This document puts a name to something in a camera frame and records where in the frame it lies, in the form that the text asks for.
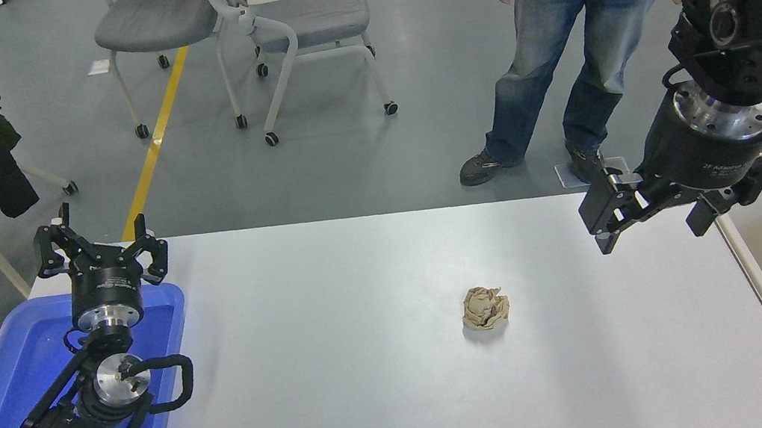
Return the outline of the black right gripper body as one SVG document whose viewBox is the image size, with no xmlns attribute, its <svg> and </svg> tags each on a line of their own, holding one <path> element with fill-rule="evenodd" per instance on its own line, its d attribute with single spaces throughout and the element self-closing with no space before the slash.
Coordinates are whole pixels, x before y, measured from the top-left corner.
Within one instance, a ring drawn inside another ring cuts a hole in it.
<svg viewBox="0 0 762 428">
<path fill-rule="evenodd" d="M 738 182 L 762 153 L 762 103 L 737 114 L 689 109 L 688 97 L 665 98 L 646 138 L 637 172 L 685 188 L 722 190 Z"/>
</svg>

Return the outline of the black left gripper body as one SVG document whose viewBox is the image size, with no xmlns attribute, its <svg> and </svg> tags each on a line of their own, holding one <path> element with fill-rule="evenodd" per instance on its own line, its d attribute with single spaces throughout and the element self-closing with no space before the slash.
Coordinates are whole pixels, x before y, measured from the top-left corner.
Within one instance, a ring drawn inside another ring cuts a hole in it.
<svg viewBox="0 0 762 428">
<path fill-rule="evenodd" d="M 140 264 L 136 261 L 107 267 L 71 262 L 72 316 L 80 317 L 101 306 L 142 307 Z"/>
</svg>

